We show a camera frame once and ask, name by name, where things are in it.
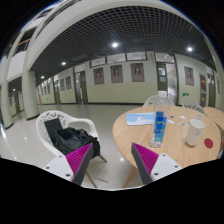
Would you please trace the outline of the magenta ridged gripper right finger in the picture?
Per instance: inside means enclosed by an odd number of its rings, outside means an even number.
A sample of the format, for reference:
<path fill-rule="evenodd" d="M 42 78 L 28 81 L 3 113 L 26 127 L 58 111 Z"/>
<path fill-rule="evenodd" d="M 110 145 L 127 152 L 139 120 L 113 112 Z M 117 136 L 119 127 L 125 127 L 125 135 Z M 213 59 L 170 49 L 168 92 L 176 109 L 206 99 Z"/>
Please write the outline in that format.
<path fill-rule="evenodd" d="M 157 154 L 137 143 L 132 144 L 131 153 L 144 185 L 182 169 L 182 167 L 166 153 Z"/>

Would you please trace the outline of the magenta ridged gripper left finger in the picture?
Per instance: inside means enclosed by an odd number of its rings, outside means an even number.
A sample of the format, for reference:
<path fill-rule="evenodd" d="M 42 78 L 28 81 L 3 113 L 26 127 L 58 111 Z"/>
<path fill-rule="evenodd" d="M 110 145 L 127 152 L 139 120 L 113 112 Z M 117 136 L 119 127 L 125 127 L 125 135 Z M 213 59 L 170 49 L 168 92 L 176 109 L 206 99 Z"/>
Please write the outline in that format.
<path fill-rule="evenodd" d="M 93 156 L 93 144 L 87 144 L 67 155 L 59 154 L 44 170 L 80 186 Z"/>

